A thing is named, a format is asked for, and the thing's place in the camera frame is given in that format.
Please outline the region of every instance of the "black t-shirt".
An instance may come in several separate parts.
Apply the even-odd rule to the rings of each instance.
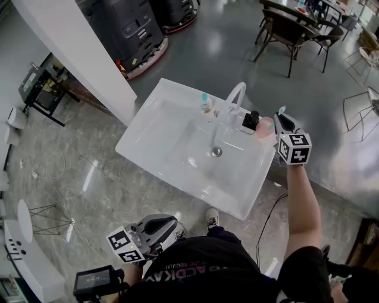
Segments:
[[[168,247],[122,301],[226,301],[231,296],[250,302],[333,302],[319,249],[294,252],[275,280],[260,273],[241,244],[216,237],[188,238]]]

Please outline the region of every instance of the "person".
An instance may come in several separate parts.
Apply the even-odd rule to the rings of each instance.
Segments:
[[[121,302],[235,299],[251,302],[333,302],[326,261],[320,247],[320,210],[302,165],[287,168],[289,238],[278,280],[263,275],[241,241],[224,230],[215,209],[207,211],[208,234],[177,241],[148,268],[127,265],[131,287]]]
[[[379,274],[364,267],[333,263],[329,261],[329,252],[330,245],[327,244],[322,248],[327,272],[333,277],[347,278],[341,291],[349,303],[377,302]]]

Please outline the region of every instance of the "white sink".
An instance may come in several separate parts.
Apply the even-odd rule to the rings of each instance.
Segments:
[[[161,79],[116,146],[144,170],[237,219],[248,216],[275,154],[275,135],[264,140],[224,124],[211,155],[216,117],[225,101],[215,96],[208,114],[203,92]],[[240,109],[236,125],[247,111]]]

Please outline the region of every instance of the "marble floor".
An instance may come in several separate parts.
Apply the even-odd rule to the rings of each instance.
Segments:
[[[356,237],[362,215],[346,199],[372,215],[379,214],[378,131],[359,143],[360,130],[346,133],[342,100],[364,89],[344,71],[343,58],[356,48],[357,33],[348,35],[330,50],[325,74],[319,48],[304,45],[293,65],[291,79],[285,74],[289,58],[285,47],[273,44],[257,64],[248,61],[259,50],[253,41],[262,19],[261,5],[253,0],[203,0],[198,19],[186,30],[170,36],[170,47],[159,63],[130,82],[141,104],[160,78],[226,98],[245,81],[243,107],[272,116],[282,105],[302,123],[313,140],[310,179],[339,195],[315,186],[322,211],[322,243],[332,245],[330,259],[344,262]],[[375,84],[373,75],[370,84]],[[56,110],[61,127],[31,110],[21,144],[12,148],[8,173],[11,188],[5,193],[8,218],[15,218],[22,198],[30,208],[56,204],[51,215],[73,218],[70,234],[36,236],[36,240],[66,278],[65,302],[72,302],[78,271],[112,263],[115,258],[105,236],[121,225],[147,214],[182,214],[188,236],[206,232],[207,204],[199,201],[121,157],[114,150],[126,126],[97,109],[64,99]],[[32,173],[40,175],[35,179]],[[221,224],[234,232],[255,259],[255,247],[270,209],[285,191],[266,180],[248,218],[238,221],[221,214]],[[46,220],[36,222],[44,227]],[[286,199],[274,209],[260,244],[262,271],[277,257],[282,259],[287,242]]]
[[[114,147],[125,131],[116,119],[84,103],[64,99],[57,117],[61,127],[31,111],[21,143],[13,147],[8,173],[11,189],[5,193],[7,217],[15,218],[22,198],[30,208],[56,204],[50,215],[73,218],[71,233],[35,235],[37,242],[66,278],[65,302],[73,302],[75,274],[105,266],[119,267],[105,236],[121,225],[148,214],[182,214],[188,236],[204,235],[207,204],[169,186],[118,155]],[[35,179],[32,172],[40,177]],[[221,214],[221,224],[234,232],[256,259],[255,247],[275,200],[283,193],[266,180],[246,221]],[[335,194],[316,189],[322,211],[322,242],[332,245],[332,261],[344,262],[355,240],[362,215]],[[36,225],[52,226],[45,218]],[[274,257],[282,259],[288,237],[286,199],[272,213],[260,242],[261,269]]]

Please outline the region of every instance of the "small screen display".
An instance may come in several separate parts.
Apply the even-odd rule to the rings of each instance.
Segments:
[[[24,92],[26,92],[28,90],[28,88],[31,86],[31,83],[33,82],[33,80],[36,76],[37,76],[37,74],[35,74],[35,73],[30,74],[29,78],[26,80],[26,82],[23,86]]]
[[[110,283],[109,270],[78,276],[76,289],[88,289]]]

